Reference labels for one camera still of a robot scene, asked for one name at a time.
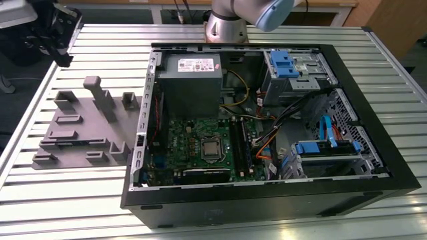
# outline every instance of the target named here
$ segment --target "blue latch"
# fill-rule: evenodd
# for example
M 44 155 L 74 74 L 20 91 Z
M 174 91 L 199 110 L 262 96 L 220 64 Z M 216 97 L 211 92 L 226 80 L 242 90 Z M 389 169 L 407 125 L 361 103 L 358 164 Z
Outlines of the blue latch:
M 298 78 L 301 76 L 294 67 L 294 59 L 287 51 L 271 51 L 270 56 L 278 78 Z
M 321 118 L 319 139 L 321 140 L 327 139 L 331 142 L 333 148 L 338 147 L 338 144 L 334 138 L 334 132 L 333 132 L 333 121 L 329 115 L 323 115 Z
M 298 154 L 302 154 L 305 152 L 305 150 L 299 144 L 295 144 L 295 150 L 297 150 Z
M 302 145 L 302 149 L 306 154 L 321 153 L 319 146 L 315 141 L 301 142 L 299 145 Z
M 362 147 L 358 141 L 353 141 L 354 150 L 357 153 L 361 153 Z

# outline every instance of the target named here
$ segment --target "slotted aluminum table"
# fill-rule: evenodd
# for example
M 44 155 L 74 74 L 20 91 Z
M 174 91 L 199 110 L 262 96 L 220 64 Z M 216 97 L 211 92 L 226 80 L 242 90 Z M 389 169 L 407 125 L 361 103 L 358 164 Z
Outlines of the slotted aluminum table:
M 50 68 L 0 158 L 0 236 L 4 239 L 413 239 L 427 233 L 427 96 L 377 36 L 361 28 L 248 27 L 253 43 L 333 44 L 423 188 L 339 217 L 148 229 L 120 196 L 126 167 L 34 170 L 59 90 L 90 96 L 86 76 L 112 96 L 143 94 L 151 43 L 203 42 L 200 25 L 87 24 L 76 34 L 70 68 Z

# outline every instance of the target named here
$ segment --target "gray power supply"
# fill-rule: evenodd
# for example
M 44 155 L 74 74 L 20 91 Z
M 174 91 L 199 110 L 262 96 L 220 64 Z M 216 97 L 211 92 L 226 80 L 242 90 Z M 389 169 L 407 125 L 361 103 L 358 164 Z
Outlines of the gray power supply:
M 171 54 L 158 71 L 171 118 L 216 118 L 223 72 L 216 53 Z

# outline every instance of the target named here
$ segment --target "motherboard chip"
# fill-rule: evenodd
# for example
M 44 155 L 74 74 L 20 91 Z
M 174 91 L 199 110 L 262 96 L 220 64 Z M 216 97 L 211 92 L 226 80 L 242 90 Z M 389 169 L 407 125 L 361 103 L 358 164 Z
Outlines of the motherboard chip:
M 212 164 L 223 159 L 222 139 L 219 137 L 206 137 L 200 140 L 202 159 Z
M 203 144 L 204 155 L 207 155 L 207 156 L 218 155 L 219 150 L 218 150 L 216 146 L 218 146 L 218 142 L 206 142 Z

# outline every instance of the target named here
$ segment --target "connector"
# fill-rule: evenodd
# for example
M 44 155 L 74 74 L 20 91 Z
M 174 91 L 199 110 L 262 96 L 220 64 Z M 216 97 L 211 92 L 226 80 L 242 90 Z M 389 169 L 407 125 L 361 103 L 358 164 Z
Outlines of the connector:
M 183 14 L 182 14 L 180 11 L 176 11 L 176 12 L 178 12 L 178 20 L 179 20 L 179 23 L 180 23 L 180 24 L 184 24 L 184 23 L 186 23 L 186 21 L 184 21 L 184 16 L 183 16 Z
M 271 51 L 270 56 L 278 78 L 298 78 L 301 76 L 294 67 L 294 59 L 287 51 Z

